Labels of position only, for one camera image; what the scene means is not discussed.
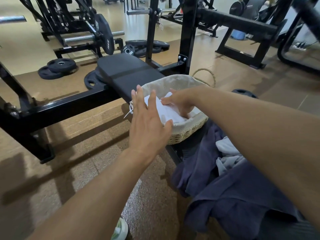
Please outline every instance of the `basket handle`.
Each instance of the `basket handle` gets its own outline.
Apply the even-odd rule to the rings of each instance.
[[[198,71],[207,71],[207,72],[209,72],[209,73],[211,74],[212,78],[213,78],[213,85],[210,86],[207,82],[201,80],[200,78],[196,78],[196,77],[195,77],[195,74],[196,74]],[[207,68],[200,68],[200,69],[196,70],[196,71],[193,73],[192,77],[193,77],[195,80],[198,80],[198,81],[200,81],[200,82],[202,82],[202,83],[204,83],[204,84],[207,84],[209,87],[212,87],[212,88],[215,88],[215,87],[216,87],[216,76],[214,75],[214,73],[213,73],[212,71],[210,71],[210,70],[207,69]]]

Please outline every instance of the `cork floor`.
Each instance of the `cork floor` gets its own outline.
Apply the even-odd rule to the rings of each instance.
[[[156,62],[167,65],[177,60],[180,31],[174,29],[178,27],[164,32],[162,40],[170,41],[170,49],[154,54]],[[207,34],[196,36],[191,75],[198,68],[208,68],[216,76],[218,89],[248,89],[262,100],[320,116],[320,82],[316,76],[282,64],[275,56],[277,50],[274,48],[270,48],[267,53],[267,66],[263,70],[254,70],[232,59],[219,56],[214,51],[225,31],[218,31],[219,38],[216,39]],[[39,30],[32,30],[30,38],[34,37],[39,41],[38,45],[46,49],[30,49],[30,46],[35,45],[31,39],[24,45],[20,42],[18,46],[4,46],[3,50],[0,49],[0,59],[9,71],[19,74],[16,76],[19,82],[41,103],[86,91],[83,78],[96,67],[92,60],[78,62],[79,70],[76,73],[57,80],[43,80],[37,75],[35,71],[42,63],[54,58],[51,44],[43,42],[38,34]],[[126,39],[137,39],[139,35]],[[8,37],[0,32],[0,42],[3,40],[6,44],[11,44]],[[14,37],[12,44],[18,40],[18,37]],[[258,44],[252,44],[251,41],[229,40],[228,45],[245,53],[252,53],[258,47]],[[308,59],[309,62],[318,62],[320,58],[320,53],[313,50],[302,55],[293,52],[292,55]],[[213,84],[210,74],[206,71],[200,71],[195,76]],[[6,101],[18,105],[17,96],[2,80],[0,95]],[[35,227],[128,147],[130,122],[123,119],[127,111],[128,105],[122,99],[118,99],[47,127],[46,131],[55,149],[56,158],[45,165],[39,164],[37,158],[0,130],[2,239],[26,238]],[[163,151],[137,182],[122,213],[130,229],[128,238],[228,239],[214,220],[210,221],[207,234],[195,234],[183,225],[183,216],[190,199],[182,198],[170,184],[170,175],[174,169],[175,165],[170,156]]]

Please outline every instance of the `squat rack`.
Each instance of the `squat rack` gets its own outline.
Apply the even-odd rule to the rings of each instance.
[[[152,60],[155,26],[161,12],[158,8],[158,1],[151,0],[150,3],[146,63],[165,76],[170,74],[189,74],[196,28],[200,22],[211,26],[219,23],[246,33],[260,32],[267,37],[275,36],[278,33],[278,26],[263,24],[205,8],[203,0],[184,0],[182,3],[184,17],[177,62],[161,66]],[[0,97],[0,127],[37,157],[41,164],[55,157],[54,151],[48,143],[45,127],[120,98],[113,88],[106,85],[103,88],[75,94],[46,105],[38,105],[37,101],[30,96],[1,62],[0,77],[18,95],[20,103],[20,109],[17,109]],[[197,134],[199,133],[194,133],[181,143],[166,147],[174,161],[176,161],[175,158],[181,157],[181,148],[186,146],[188,141],[194,142],[193,139]]]

